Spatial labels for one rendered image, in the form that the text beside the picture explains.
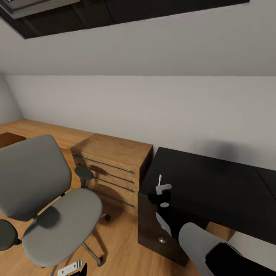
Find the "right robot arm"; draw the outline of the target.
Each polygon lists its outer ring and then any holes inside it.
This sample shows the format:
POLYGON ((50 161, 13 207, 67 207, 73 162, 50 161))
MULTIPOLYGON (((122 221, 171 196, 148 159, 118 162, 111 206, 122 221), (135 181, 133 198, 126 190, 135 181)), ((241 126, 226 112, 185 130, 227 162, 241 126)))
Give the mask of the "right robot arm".
POLYGON ((157 205, 156 217, 176 239, 201 276, 276 276, 276 272, 245 257, 229 242, 205 231, 169 205, 171 184, 156 186, 148 195, 157 205))

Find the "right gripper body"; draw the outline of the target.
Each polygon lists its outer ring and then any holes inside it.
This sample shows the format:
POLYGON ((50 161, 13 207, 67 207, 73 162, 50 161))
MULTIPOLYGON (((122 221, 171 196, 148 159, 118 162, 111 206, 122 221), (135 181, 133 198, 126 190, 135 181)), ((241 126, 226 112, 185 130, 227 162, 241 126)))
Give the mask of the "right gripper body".
POLYGON ((164 198, 167 200, 167 202, 170 201, 170 196, 168 191, 163 191, 163 194, 157 195, 157 194, 150 194, 150 199, 152 204, 157 204, 157 201, 161 198, 164 198))

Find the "swivel chair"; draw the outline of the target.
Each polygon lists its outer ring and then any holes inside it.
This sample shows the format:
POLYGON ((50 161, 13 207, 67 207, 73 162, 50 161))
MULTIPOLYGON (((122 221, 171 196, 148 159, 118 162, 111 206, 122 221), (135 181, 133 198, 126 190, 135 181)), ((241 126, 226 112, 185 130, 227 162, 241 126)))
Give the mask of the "swivel chair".
POLYGON ((81 188, 65 194, 71 188, 72 171, 50 134, 0 148, 0 212, 21 222, 33 219, 22 240, 12 223, 0 219, 0 251, 22 244, 32 263, 41 268, 54 267, 50 276, 81 245, 98 267, 104 264, 104 257, 98 258, 84 242, 100 218, 105 216, 109 221, 110 215, 102 214, 101 198, 85 188, 93 172, 85 166, 77 166, 74 171, 81 188))

